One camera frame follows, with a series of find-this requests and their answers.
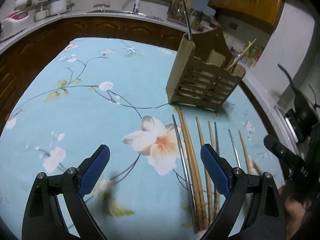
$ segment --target faucet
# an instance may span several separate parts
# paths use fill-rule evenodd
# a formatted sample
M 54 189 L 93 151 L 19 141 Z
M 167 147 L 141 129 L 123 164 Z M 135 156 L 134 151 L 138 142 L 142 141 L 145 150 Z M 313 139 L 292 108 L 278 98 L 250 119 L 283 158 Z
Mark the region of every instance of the faucet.
M 133 14 L 138 14 L 139 13 L 139 2 L 140 0 L 136 0 L 133 6 L 132 13 Z

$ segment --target metal bolt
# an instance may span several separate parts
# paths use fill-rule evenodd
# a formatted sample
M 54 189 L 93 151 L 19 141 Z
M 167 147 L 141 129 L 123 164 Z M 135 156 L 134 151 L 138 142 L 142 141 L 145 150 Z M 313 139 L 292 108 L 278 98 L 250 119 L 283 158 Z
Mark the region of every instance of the metal bolt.
M 234 171 L 235 174 L 240 174 L 242 172 L 239 167 L 233 168 L 233 171 Z
M 38 179 L 42 179 L 44 177 L 44 172 L 40 172 L 38 175 L 37 175 L 37 178 Z
M 67 169 L 68 174 L 73 174 L 73 173 L 75 173 L 75 171 L 76 171 L 76 168 L 74 168 L 74 167 Z
M 266 171 L 266 172 L 264 173 L 264 176 L 266 176 L 267 178 L 271 178 L 271 177 L 272 177 L 272 174 L 271 174 L 270 172 Z

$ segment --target kitchen sink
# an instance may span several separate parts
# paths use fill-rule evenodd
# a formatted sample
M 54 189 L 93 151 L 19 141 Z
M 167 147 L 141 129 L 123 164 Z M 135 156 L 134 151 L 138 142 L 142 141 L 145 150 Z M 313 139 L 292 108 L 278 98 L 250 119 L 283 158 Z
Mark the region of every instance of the kitchen sink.
M 163 22 L 163 20 L 158 16 L 149 16 L 149 15 L 146 15 L 146 14 L 143 14 L 143 13 L 133 13 L 133 12 L 129 12 L 129 11 L 117 11 L 117 10 L 103 10 L 103 9 L 100 9 L 100 10 L 95 10 L 95 11 L 91 11 L 91 12 L 87 12 L 87 13 L 132 14 L 132 15 L 141 16 L 141 17 L 144 17 L 144 18 L 149 18 L 149 19 L 153 19 L 153 20 L 156 20 L 156 21 Z

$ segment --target wooden utensil holder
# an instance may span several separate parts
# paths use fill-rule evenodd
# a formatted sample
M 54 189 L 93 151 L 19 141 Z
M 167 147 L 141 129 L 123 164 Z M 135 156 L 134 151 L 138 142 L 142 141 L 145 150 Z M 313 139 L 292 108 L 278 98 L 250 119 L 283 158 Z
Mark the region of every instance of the wooden utensil holder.
M 193 42 L 184 34 L 181 40 L 166 87 L 168 102 L 215 110 L 240 83 L 245 69 L 236 65 L 232 73 L 225 70 L 232 54 L 220 29 L 193 34 L 192 38 Z M 212 56 L 215 54 L 222 54 L 224 62 L 221 55 L 219 60 Z

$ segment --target table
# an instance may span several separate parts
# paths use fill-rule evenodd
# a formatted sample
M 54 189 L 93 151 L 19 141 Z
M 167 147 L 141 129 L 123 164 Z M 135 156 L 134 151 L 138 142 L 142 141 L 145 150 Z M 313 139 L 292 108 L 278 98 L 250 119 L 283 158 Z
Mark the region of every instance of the table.
M 0 216 L 20 239 L 23 214 L 36 175 L 61 174 L 77 167 L 99 147 L 111 157 L 91 194 L 84 197 L 108 239 L 196 239 L 185 208 L 187 192 L 172 136 L 166 83 L 176 51 L 106 38 L 73 40 L 25 91 L 0 137 Z M 231 130 L 246 171 L 237 130 L 249 155 L 277 186 L 283 181 L 278 160 L 263 146 L 267 134 L 258 114 L 237 87 L 216 112 L 181 106 L 196 152 L 203 188 L 204 169 L 195 116 L 204 141 L 208 121 L 217 122 L 220 155 L 237 166 Z M 109 210 L 101 207 L 101 188 L 116 182 Z M 77 235 L 62 196 L 58 196 L 70 232 Z M 239 231 L 243 215 L 233 228 Z

